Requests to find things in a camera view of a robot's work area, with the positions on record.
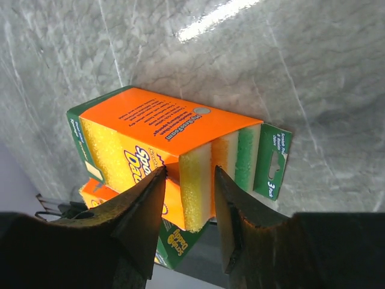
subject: yellow sponge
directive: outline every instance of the yellow sponge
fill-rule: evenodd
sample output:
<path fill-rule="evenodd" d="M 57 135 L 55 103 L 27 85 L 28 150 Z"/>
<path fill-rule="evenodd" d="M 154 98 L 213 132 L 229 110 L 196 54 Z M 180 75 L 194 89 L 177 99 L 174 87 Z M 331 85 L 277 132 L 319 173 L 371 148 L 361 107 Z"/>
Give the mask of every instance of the yellow sponge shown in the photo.
<path fill-rule="evenodd" d="M 215 215 L 214 175 L 215 166 L 220 166 L 232 178 L 235 177 L 235 162 L 238 151 L 238 131 L 218 137 L 211 143 L 211 210 Z"/>
<path fill-rule="evenodd" d="M 211 143 L 179 157 L 186 229 L 198 232 L 211 216 Z"/>
<path fill-rule="evenodd" d="M 81 119 L 81 125 L 92 159 L 103 172 L 106 185 L 118 193 L 129 189 L 132 173 L 122 157 L 118 132 L 87 119 Z"/>

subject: marble countertop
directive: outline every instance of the marble countertop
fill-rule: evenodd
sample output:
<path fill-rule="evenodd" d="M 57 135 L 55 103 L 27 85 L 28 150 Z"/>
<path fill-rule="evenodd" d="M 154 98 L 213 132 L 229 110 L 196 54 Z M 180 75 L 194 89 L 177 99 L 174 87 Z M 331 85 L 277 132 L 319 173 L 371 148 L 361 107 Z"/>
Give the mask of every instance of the marble countertop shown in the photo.
<path fill-rule="evenodd" d="M 123 85 L 294 133 L 279 199 L 385 210 L 383 0 L 3 0 L 1 140 L 45 197 L 85 170 L 70 107 Z"/>

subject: product logo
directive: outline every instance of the product logo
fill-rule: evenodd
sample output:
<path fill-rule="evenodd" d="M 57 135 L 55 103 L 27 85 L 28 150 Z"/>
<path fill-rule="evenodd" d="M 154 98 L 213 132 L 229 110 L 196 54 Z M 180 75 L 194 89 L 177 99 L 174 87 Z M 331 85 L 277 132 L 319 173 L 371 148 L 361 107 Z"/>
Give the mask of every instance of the product logo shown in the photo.
<path fill-rule="evenodd" d="M 162 215 L 167 215 L 167 214 L 168 214 L 168 208 L 167 208 L 166 204 L 163 204 Z"/>
<path fill-rule="evenodd" d="M 72 125 L 72 128 L 73 128 L 73 133 L 79 137 L 78 135 L 78 132 L 76 131 L 76 127 L 75 127 L 75 121 L 73 119 L 70 120 L 71 121 L 71 125 Z"/>
<path fill-rule="evenodd" d="M 171 235 L 168 236 L 167 243 L 171 245 L 171 248 L 174 248 L 175 251 L 178 252 L 178 256 L 182 256 L 188 247 L 185 239 L 183 239 L 180 234 L 180 229 L 176 229 Z"/>
<path fill-rule="evenodd" d="M 126 150 L 124 153 L 126 160 L 128 161 L 132 177 L 137 184 L 151 172 L 150 156 L 146 150 L 139 146 L 135 147 L 135 154 L 132 154 Z"/>

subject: sponge package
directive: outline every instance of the sponge package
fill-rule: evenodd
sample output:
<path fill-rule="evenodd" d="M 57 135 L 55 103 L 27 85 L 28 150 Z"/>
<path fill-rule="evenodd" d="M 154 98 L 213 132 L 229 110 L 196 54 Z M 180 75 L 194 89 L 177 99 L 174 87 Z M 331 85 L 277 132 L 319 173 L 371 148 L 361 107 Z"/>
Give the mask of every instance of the sponge package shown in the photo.
<path fill-rule="evenodd" d="M 263 121 L 123 87 L 67 112 L 91 178 L 121 193 L 166 166 L 163 218 L 199 231 L 215 216 L 214 168 L 253 189 Z"/>
<path fill-rule="evenodd" d="M 80 188 L 79 193 L 89 209 L 97 207 L 118 195 L 116 191 L 92 178 Z M 186 232 L 178 228 L 175 224 L 163 219 L 159 231 L 154 262 L 166 266 L 169 269 L 175 269 L 187 255 L 188 251 L 199 240 L 203 232 L 204 229 L 198 233 Z"/>

